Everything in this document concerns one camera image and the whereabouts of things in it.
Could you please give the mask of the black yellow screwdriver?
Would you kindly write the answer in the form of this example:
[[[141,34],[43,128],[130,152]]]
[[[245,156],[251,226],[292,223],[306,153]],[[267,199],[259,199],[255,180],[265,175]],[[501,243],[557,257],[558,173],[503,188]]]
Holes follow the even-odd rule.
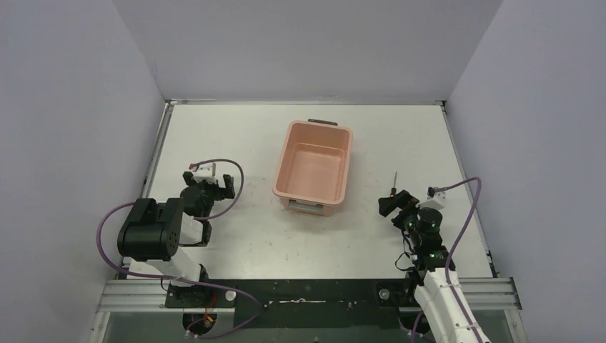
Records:
[[[396,171],[394,173],[393,183],[392,183],[392,187],[390,189],[390,194],[389,194],[390,197],[395,197],[395,195],[397,194],[397,175],[398,175],[398,172]]]

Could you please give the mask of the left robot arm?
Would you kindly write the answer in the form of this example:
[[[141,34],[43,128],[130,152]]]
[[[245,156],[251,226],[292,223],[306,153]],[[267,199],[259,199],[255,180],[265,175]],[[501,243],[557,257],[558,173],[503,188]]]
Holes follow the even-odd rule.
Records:
[[[214,168],[186,171],[186,187],[179,197],[159,203],[152,198],[137,199],[117,238],[119,253],[156,268],[163,276],[192,280],[184,298],[195,308],[210,303],[212,288],[204,283],[208,274],[202,264],[187,257],[184,247],[205,247],[211,240],[212,225],[207,220],[214,203],[234,199],[234,177],[215,177]]]

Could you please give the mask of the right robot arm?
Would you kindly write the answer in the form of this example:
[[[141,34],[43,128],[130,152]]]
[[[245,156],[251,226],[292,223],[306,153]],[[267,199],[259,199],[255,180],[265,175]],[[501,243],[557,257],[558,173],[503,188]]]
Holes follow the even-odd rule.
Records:
[[[399,211],[392,224],[409,244],[412,266],[407,269],[409,282],[402,287],[402,295],[408,304],[421,308],[411,338],[424,318],[436,342],[489,342],[462,291],[451,251],[443,244],[439,205],[428,205],[394,187],[388,197],[378,199],[378,205],[383,217]]]

